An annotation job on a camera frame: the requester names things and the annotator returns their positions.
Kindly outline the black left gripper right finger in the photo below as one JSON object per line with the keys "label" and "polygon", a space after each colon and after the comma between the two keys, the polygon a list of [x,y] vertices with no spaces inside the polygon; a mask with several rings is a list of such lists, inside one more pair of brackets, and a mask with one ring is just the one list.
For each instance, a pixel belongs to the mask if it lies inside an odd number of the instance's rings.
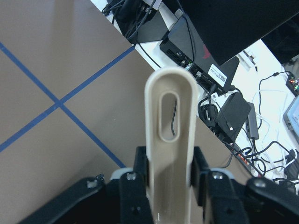
{"label": "black left gripper right finger", "polygon": [[194,148],[191,185],[202,208],[204,224],[248,224],[244,207],[245,186],[225,169],[210,168],[200,147]]}

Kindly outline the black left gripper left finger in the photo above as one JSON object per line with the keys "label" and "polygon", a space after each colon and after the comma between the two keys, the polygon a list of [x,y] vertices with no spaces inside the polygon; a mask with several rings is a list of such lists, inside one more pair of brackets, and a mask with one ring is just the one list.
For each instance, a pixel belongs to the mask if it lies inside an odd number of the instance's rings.
{"label": "black left gripper left finger", "polygon": [[146,192],[147,173],[146,147],[137,147],[133,170],[124,173],[119,180],[121,224],[153,223]]}

